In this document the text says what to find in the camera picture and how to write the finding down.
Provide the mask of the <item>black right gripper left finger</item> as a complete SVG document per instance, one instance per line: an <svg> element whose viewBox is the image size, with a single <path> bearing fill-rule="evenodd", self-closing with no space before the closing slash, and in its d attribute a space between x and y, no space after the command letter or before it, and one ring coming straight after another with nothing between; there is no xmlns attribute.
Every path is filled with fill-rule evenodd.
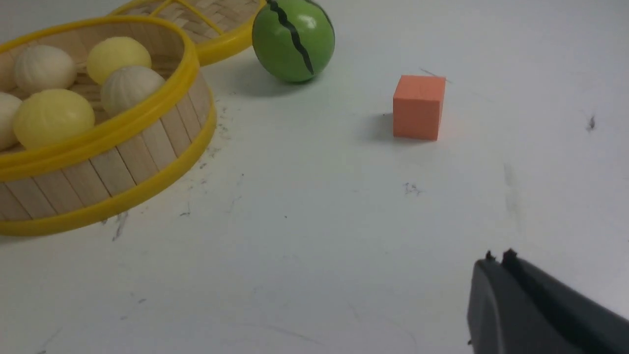
<svg viewBox="0 0 629 354"><path fill-rule="evenodd" d="M467 324L475 354L581 354L487 251L473 267Z"/></svg>

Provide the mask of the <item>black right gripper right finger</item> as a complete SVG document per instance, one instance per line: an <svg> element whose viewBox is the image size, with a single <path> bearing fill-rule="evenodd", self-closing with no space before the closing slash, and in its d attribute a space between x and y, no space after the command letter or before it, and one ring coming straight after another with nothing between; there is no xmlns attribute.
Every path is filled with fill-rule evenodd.
<svg viewBox="0 0 629 354"><path fill-rule="evenodd" d="M626 354L628 320L549 275L517 252L503 253L501 267L564 340L585 354Z"/></svg>

